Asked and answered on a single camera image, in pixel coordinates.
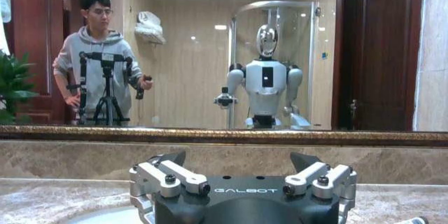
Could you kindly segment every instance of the gold mirror trim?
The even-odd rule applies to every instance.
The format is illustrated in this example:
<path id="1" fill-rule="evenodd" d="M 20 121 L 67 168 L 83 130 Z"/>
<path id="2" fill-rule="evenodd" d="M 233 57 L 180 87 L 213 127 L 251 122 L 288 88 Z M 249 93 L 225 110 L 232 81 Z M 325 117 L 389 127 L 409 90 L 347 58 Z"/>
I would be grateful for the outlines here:
<path id="1" fill-rule="evenodd" d="M 4 140 L 76 140 L 171 144 L 273 144 L 448 147 L 444 132 L 203 130 L 140 127 L 1 125 Z"/>

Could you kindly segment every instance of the glasses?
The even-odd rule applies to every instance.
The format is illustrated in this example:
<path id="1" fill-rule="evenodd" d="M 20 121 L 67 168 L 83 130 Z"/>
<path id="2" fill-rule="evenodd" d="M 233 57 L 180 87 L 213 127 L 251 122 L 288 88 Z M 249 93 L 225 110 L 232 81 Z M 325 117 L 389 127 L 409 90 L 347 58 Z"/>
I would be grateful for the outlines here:
<path id="1" fill-rule="evenodd" d="M 97 14 L 99 16 L 103 16 L 104 14 L 105 16 L 109 16 L 113 13 L 111 9 L 95 9 L 89 11 L 92 11 L 92 13 Z"/>

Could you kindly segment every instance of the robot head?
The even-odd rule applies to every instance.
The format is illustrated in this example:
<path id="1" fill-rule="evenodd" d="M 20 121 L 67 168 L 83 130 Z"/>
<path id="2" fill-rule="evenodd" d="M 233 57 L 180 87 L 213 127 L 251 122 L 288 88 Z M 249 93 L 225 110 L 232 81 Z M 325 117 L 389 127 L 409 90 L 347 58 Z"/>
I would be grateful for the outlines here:
<path id="1" fill-rule="evenodd" d="M 257 50 L 261 57 L 271 58 L 277 46 L 279 34 L 275 27 L 263 25 L 257 33 Z"/>

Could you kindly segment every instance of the gray hoodie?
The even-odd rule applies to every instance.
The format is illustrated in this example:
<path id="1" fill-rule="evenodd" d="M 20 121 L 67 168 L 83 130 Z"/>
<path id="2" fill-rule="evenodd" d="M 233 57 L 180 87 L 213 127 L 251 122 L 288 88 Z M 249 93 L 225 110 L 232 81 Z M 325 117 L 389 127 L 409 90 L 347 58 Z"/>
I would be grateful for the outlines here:
<path id="1" fill-rule="evenodd" d="M 77 33 L 68 36 L 64 42 L 63 49 L 53 62 L 53 74 L 61 74 L 67 76 L 67 71 L 73 69 L 73 75 L 76 84 L 80 84 L 80 57 L 79 53 L 84 51 L 104 52 L 109 54 L 120 54 L 124 58 L 132 58 L 132 76 L 133 84 L 143 75 L 139 64 L 136 62 L 131 46 L 123 39 L 121 33 L 115 30 L 109 31 L 107 39 L 96 41 L 88 34 L 87 27 L 83 26 Z M 119 106 L 124 117 L 129 117 L 131 109 L 131 92 L 129 86 L 125 82 L 127 79 L 127 63 L 116 62 L 113 70 L 113 82 L 111 86 L 111 95 L 117 98 Z M 87 105 L 85 116 L 93 117 L 96 104 L 100 98 L 105 95 L 105 79 L 103 77 L 101 62 L 99 60 L 87 60 Z M 103 106 L 104 114 L 100 117 L 105 117 L 105 105 Z"/>

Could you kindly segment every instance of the tripod leg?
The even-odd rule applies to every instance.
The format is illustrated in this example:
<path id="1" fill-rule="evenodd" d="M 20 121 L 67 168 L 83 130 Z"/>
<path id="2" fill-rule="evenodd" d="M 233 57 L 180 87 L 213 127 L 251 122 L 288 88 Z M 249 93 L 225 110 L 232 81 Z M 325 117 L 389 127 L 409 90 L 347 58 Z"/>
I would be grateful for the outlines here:
<path id="1" fill-rule="evenodd" d="M 113 125 L 113 113 L 112 113 L 112 99 L 108 97 L 105 99 L 105 118 L 107 118 L 107 125 L 112 126 Z"/>
<path id="2" fill-rule="evenodd" d="M 112 104 L 113 104 L 113 107 L 115 107 L 115 110 L 116 110 L 117 116 L 119 116 L 119 125 L 121 125 L 124 117 L 123 117 L 123 113 L 121 113 L 121 110 L 120 110 L 117 99 L 115 97 L 112 98 Z"/>
<path id="3" fill-rule="evenodd" d="M 96 105 L 96 109 L 95 109 L 95 115 L 93 115 L 93 120 L 95 120 L 95 125 L 97 125 L 99 123 L 99 117 L 97 115 L 100 114 L 101 112 L 101 108 L 103 108 L 103 104 L 104 104 L 104 98 L 100 98 L 100 101 L 97 102 L 97 105 Z"/>

